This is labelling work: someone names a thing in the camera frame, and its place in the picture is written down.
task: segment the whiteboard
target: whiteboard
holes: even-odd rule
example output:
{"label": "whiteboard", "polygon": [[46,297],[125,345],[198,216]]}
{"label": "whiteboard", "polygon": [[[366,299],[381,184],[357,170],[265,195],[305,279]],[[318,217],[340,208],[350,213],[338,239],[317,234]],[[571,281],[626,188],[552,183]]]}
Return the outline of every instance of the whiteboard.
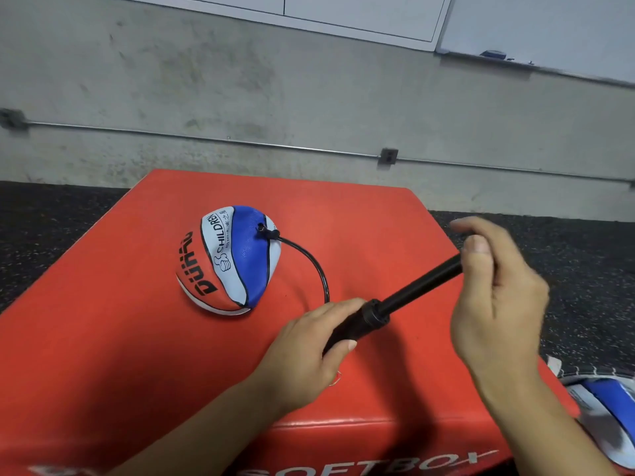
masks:
{"label": "whiteboard", "polygon": [[635,84],[635,0],[453,0],[438,53]]}

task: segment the gray wall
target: gray wall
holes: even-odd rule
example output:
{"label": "gray wall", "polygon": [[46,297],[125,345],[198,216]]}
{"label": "gray wall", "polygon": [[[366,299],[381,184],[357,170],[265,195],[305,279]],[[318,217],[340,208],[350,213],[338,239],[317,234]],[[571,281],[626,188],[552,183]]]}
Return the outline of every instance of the gray wall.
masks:
{"label": "gray wall", "polygon": [[[635,177],[635,90],[123,0],[0,0],[0,106],[32,119]],[[405,186],[431,209],[635,221],[625,184],[124,135],[0,131],[0,178],[155,167]]]}

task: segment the deflated basketball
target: deflated basketball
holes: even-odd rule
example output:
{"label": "deflated basketball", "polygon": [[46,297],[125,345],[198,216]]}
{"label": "deflated basketball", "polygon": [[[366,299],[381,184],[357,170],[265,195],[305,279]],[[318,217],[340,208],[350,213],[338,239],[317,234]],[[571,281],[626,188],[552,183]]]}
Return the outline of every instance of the deflated basketball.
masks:
{"label": "deflated basketball", "polygon": [[280,241],[258,234],[274,230],[253,207],[223,207],[205,215],[179,245],[177,279],[192,301],[221,315],[244,314],[258,304],[280,257]]}

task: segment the finger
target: finger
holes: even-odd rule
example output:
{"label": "finger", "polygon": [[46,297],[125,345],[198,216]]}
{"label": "finger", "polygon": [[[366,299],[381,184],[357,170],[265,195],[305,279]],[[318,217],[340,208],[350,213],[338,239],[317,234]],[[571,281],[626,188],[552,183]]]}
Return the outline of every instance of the finger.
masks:
{"label": "finger", "polygon": [[328,311],[334,305],[335,305],[334,302],[327,302],[326,304],[321,305],[317,309],[307,312],[305,315],[303,315],[303,317],[306,317],[308,319],[315,319],[316,317],[322,316],[324,312]]}
{"label": "finger", "polygon": [[334,304],[318,319],[320,326],[330,334],[344,319],[359,310],[364,302],[361,298],[355,298]]}
{"label": "finger", "polygon": [[494,260],[500,270],[518,271],[525,269],[527,264],[509,232],[501,226],[480,217],[466,217],[449,223],[452,230],[457,232],[473,231],[482,235],[489,242]]}
{"label": "finger", "polygon": [[339,341],[324,354],[322,358],[322,382],[325,386],[333,381],[337,375],[337,370],[340,368],[340,364],[356,345],[357,341],[346,339]]}
{"label": "finger", "polygon": [[494,259],[485,237],[471,235],[465,240],[461,265],[464,278],[460,301],[471,306],[477,304],[479,308],[491,308]]}

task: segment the red panel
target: red panel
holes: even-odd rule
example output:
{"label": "red panel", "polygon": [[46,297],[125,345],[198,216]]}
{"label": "red panel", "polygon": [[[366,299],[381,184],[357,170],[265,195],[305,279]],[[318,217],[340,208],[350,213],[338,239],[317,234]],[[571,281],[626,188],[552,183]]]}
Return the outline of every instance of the red panel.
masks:
{"label": "red panel", "polygon": [[[215,317],[187,299],[179,241],[202,215],[237,204],[310,250],[335,301],[383,298],[456,253],[403,188],[154,171],[0,317],[0,473],[121,462],[247,376],[288,320],[322,303],[314,267],[288,247],[248,316]],[[341,381],[265,433],[237,469],[319,474],[348,461],[359,473],[360,461],[457,455],[465,462],[426,464],[459,474],[508,457],[449,340],[460,287],[447,283],[364,338]]]}

